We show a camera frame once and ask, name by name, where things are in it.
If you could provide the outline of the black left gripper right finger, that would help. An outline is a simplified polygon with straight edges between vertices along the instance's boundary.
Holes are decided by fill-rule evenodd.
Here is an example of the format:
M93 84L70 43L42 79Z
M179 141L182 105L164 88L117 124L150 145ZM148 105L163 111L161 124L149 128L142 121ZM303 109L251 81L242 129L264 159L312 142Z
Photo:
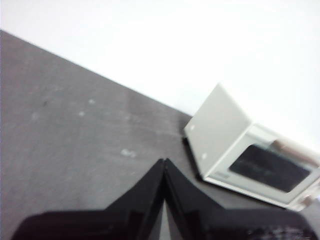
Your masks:
M164 160L165 200L186 240L316 240L297 212L274 208L224 208Z

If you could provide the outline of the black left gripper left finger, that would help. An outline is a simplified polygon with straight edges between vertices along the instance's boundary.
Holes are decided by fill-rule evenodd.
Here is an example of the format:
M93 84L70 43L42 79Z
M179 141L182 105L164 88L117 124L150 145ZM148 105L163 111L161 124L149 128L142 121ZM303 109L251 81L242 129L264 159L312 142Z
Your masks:
M14 240L146 240L163 203L165 161L101 210L49 211L21 222Z

